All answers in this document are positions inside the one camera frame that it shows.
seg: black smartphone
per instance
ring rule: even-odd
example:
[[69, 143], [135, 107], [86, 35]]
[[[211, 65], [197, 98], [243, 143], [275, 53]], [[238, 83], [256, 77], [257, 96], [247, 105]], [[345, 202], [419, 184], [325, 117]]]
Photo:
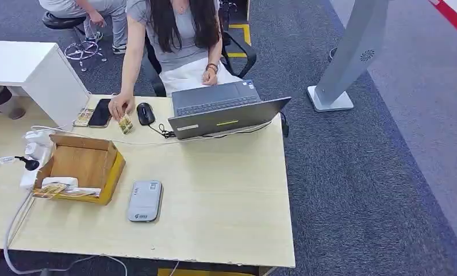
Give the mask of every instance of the black smartphone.
[[100, 99], [96, 108], [94, 109], [93, 115], [91, 116], [88, 126], [92, 128], [106, 128], [112, 115], [108, 110], [108, 104], [111, 99]]

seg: woman's right hand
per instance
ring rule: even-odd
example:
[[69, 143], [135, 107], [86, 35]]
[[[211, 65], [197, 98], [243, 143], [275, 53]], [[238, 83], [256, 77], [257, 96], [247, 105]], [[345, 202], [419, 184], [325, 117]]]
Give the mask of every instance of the woman's right hand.
[[112, 98], [108, 104], [108, 109], [113, 118], [118, 121], [125, 115], [125, 112], [130, 113], [134, 106], [133, 93], [120, 93]]

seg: woman's left hand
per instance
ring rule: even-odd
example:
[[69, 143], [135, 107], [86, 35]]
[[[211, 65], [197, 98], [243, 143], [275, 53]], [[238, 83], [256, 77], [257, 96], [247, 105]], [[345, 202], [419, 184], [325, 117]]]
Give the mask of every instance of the woman's left hand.
[[216, 77], [216, 73], [213, 69], [208, 68], [203, 73], [203, 85], [215, 85], [218, 83], [218, 78]]

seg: sneaker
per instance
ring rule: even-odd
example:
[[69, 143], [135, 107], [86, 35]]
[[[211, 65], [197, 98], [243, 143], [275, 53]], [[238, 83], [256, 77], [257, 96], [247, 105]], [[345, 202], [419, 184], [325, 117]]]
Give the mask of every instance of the sneaker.
[[100, 40], [102, 40], [102, 39], [103, 39], [103, 33], [102, 33], [102, 32], [96, 32], [96, 34], [94, 35], [94, 37], [87, 37], [87, 38], [86, 38], [86, 41], [98, 43], [98, 41], [100, 41]]
[[112, 50], [115, 55], [123, 55], [126, 52], [126, 44], [120, 46], [112, 45]]

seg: cardboard box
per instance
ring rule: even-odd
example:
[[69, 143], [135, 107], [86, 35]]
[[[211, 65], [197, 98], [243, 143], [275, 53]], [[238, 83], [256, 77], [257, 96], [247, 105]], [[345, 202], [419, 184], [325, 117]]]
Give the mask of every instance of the cardboard box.
[[100, 188], [99, 197], [67, 197], [54, 199], [87, 201], [107, 205], [112, 200], [125, 160], [113, 142], [66, 135], [50, 135], [56, 144], [51, 159], [39, 170], [34, 189], [42, 187], [46, 177], [75, 177], [78, 186]]

